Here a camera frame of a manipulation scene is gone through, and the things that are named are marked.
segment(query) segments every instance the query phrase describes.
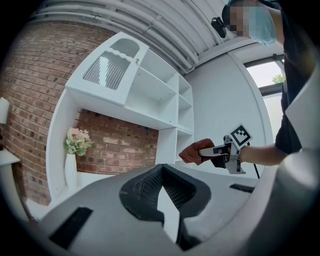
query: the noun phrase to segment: face mask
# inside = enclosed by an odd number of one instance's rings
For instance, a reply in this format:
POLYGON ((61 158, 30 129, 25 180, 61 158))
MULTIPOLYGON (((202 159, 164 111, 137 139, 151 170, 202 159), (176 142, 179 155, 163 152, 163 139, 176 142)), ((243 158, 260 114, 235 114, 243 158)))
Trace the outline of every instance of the face mask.
POLYGON ((248 7, 249 37, 265 46, 276 41, 276 26, 269 11, 263 6, 248 7))

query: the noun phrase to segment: flower vase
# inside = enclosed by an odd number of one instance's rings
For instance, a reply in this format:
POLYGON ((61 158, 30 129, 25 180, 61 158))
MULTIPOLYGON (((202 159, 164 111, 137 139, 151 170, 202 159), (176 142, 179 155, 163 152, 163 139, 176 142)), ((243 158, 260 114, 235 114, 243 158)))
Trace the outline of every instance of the flower vase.
POLYGON ((64 165, 65 181, 69 190, 74 191, 77 188, 77 163, 75 154, 66 154, 64 165))

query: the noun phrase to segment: red brick wall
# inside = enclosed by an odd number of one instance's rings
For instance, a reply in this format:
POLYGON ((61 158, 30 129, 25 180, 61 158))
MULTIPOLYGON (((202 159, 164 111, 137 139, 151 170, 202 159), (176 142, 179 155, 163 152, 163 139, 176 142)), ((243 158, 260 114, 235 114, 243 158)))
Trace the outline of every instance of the red brick wall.
MULTIPOLYGON (((27 25, 13 44, 0 76, 0 97, 11 103, 2 133, 5 147, 21 159, 13 173, 22 197, 50 202, 46 143, 53 112, 73 71, 112 35, 76 22, 42 22, 27 25)), ((96 142, 78 159, 83 172, 117 174, 155 161, 157 131, 86 111, 76 125, 96 142)))

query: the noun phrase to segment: hand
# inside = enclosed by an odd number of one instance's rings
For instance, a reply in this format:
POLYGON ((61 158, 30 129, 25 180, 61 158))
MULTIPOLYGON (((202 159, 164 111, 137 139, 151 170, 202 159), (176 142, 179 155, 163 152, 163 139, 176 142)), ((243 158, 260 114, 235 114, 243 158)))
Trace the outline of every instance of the hand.
POLYGON ((184 149, 179 157, 186 163, 195 163, 197 166, 201 165, 203 162, 211 160, 213 157, 210 156, 200 156, 199 150, 208 149, 214 147, 214 143, 211 139, 205 138, 198 142, 192 143, 186 149, 184 149))

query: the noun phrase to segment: white shelving unit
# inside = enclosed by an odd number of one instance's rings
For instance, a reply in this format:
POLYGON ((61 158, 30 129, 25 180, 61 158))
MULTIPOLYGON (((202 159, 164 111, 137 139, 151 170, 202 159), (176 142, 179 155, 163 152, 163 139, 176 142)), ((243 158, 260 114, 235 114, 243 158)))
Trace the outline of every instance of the white shelving unit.
MULTIPOLYGON (((53 201, 72 195, 66 192, 63 141, 80 109, 159 130, 156 164, 184 164, 178 154, 194 139, 191 86, 146 44, 120 32, 73 72, 55 108, 46 146, 53 201)), ((102 176, 85 178, 89 184, 102 176)))

